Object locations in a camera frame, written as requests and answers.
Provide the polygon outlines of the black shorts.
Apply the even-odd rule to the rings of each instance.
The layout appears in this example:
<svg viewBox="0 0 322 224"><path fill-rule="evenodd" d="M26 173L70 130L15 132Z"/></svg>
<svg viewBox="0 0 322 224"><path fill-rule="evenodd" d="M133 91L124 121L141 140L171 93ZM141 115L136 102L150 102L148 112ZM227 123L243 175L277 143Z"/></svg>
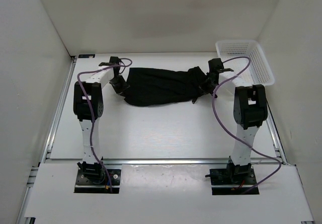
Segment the black shorts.
<svg viewBox="0 0 322 224"><path fill-rule="evenodd" d="M197 100L203 95L199 86L206 78L198 66L187 71L134 67L129 71L124 101L147 107Z"/></svg>

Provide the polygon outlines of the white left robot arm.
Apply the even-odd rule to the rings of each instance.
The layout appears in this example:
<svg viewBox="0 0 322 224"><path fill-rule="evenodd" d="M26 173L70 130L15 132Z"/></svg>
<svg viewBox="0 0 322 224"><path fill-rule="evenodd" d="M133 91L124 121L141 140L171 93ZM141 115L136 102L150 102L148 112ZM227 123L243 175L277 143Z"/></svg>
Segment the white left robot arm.
<svg viewBox="0 0 322 224"><path fill-rule="evenodd" d="M77 74L73 93L73 112L82 130L84 157L78 163L83 175L95 184L109 178L100 154L99 121L104 112L103 88L111 85L117 95L123 96L129 88L122 73L133 61L129 58L111 56L101 62L97 70Z"/></svg>

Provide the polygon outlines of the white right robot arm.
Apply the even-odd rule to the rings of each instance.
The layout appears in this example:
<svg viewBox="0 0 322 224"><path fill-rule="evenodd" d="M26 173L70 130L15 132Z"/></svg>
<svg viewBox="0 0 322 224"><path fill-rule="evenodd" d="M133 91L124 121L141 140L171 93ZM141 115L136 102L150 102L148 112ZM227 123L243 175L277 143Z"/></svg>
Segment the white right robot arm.
<svg viewBox="0 0 322 224"><path fill-rule="evenodd" d="M240 77L251 63L249 57L243 58L248 63L239 73L234 73L231 68L224 68L220 58L209 60L209 73L199 86L203 92L210 93L214 98L221 86L234 93L233 118L237 129L234 148L226 167L226 178L233 184L240 182L250 173L254 139L268 116L265 87L261 84L252 85Z"/></svg>

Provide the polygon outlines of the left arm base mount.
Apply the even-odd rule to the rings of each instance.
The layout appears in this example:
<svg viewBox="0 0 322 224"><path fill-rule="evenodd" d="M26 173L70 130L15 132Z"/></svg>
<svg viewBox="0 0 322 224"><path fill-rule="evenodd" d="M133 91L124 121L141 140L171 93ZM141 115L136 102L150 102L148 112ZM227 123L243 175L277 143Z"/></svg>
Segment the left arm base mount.
<svg viewBox="0 0 322 224"><path fill-rule="evenodd" d="M108 169L108 175L99 163L78 162L74 193L119 194L121 169Z"/></svg>

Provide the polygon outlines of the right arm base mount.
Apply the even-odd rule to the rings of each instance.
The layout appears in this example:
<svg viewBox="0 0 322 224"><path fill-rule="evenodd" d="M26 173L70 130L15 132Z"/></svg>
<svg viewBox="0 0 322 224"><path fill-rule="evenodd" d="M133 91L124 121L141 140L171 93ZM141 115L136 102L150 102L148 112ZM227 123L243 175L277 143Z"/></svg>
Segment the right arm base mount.
<svg viewBox="0 0 322 224"><path fill-rule="evenodd" d="M211 182L212 195L258 195L257 179L251 164L228 163L223 169L210 169L205 175Z"/></svg>

